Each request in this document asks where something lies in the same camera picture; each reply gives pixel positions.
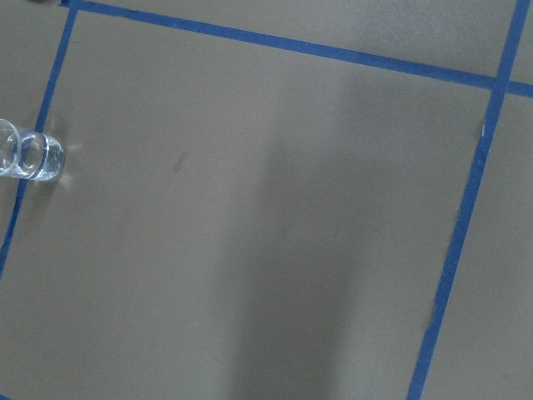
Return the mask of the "clear glass beaker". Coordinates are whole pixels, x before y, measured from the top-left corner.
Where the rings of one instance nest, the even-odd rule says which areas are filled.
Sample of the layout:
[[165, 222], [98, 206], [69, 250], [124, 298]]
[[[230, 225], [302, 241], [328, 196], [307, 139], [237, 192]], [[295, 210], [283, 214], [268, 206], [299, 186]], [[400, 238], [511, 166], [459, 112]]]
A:
[[65, 152], [54, 137], [1, 120], [1, 176], [38, 182], [56, 179]]

